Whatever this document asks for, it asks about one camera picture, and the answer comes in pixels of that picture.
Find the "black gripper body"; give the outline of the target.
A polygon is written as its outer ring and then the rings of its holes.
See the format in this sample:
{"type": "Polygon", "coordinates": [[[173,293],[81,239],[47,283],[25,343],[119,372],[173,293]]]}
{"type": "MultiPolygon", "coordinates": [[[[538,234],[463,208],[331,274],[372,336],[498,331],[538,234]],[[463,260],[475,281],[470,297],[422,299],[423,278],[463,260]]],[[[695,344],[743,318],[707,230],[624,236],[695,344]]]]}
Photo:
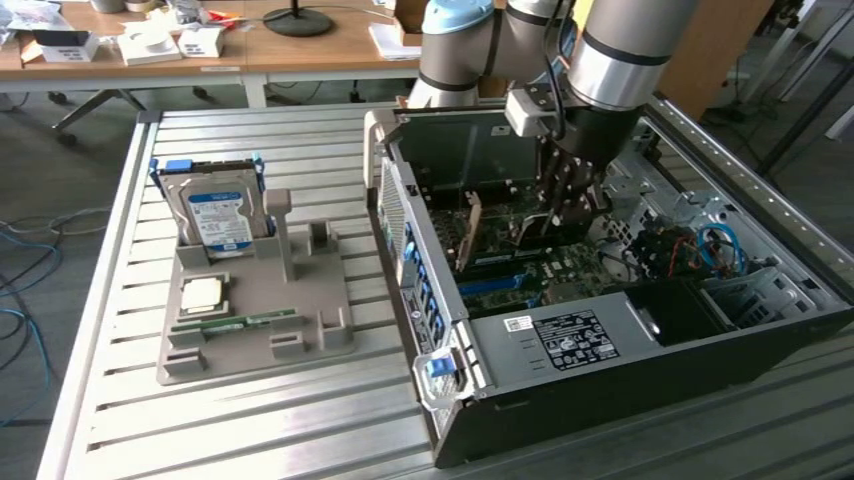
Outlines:
{"type": "Polygon", "coordinates": [[[563,110],[566,133],[554,145],[560,159],[579,158],[602,173],[622,152],[643,113],[643,106],[614,111],[592,106],[563,110]]]}

